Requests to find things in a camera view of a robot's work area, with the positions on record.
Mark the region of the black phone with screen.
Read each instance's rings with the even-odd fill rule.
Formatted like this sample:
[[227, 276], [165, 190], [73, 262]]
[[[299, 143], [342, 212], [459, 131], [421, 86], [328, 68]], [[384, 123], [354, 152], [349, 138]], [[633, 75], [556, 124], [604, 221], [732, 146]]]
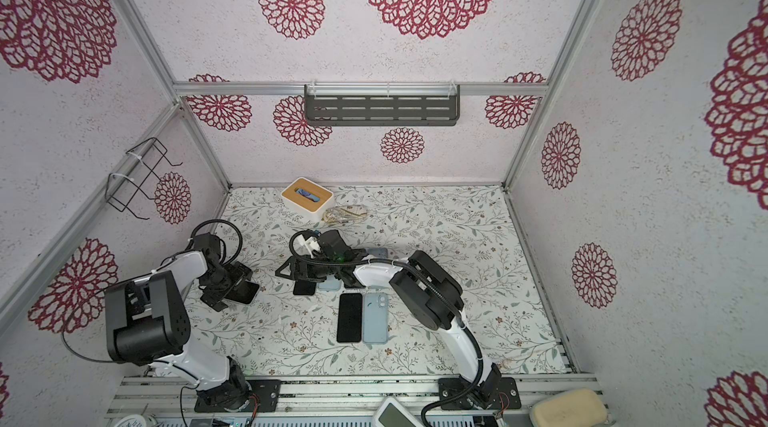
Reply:
[[362, 340], [363, 295], [345, 293], [339, 297], [336, 340], [357, 343]]

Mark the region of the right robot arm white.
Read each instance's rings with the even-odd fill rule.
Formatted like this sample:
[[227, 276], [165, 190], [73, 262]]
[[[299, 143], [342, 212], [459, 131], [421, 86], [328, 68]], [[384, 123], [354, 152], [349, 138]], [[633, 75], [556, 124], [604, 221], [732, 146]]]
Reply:
[[438, 381], [438, 399], [422, 408], [442, 410], [517, 409], [515, 381], [483, 353], [470, 329], [458, 281], [429, 254], [417, 250], [404, 260], [383, 258], [353, 248], [337, 230], [303, 230], [288, 244], [288, 259], [275, 270], [279, 278], [320, 284], [333, 277], [351, 289], [389, 287], [412, 316], [437, 333], [458, 369], [454, 378]]

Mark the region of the light blue phone case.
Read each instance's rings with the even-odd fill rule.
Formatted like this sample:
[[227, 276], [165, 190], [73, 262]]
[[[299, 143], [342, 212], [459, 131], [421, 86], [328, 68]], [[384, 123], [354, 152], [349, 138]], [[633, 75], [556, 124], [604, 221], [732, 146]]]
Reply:
[[390, 257], [389, 250], [384, 247], [367, 248], [367, 253], [373, 258], [388, 259]]
[[342, 286], [343, 283], [340, 279], [336, 277], [328, 277], [325, 281], [318, 284], [317, 290], [323, 292], [335, 292], [339, 291]]
[[363, 296], [362, 340], [366, 344], [385, 344], [388, 339], [389, 296], [368, 292]]

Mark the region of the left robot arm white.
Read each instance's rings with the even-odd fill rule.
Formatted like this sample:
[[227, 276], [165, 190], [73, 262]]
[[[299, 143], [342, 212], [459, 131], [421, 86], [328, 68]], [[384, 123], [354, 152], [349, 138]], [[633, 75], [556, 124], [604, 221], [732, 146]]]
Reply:
[[161, 267], [105, 291], [110, 358], [185, 379], [195, 389], [196, 406], [210, 412], [243, 410], [252, 396], [240, 365], [193, 337], [184, 303], [193, 283], [201, 289], [200, 300], [216, 312], [232, 302], [248, 305], [254, 300], [259, 285], [251, 281], [253, 271], [225, 255], [220, 237], [198, 234], [187, 250]]

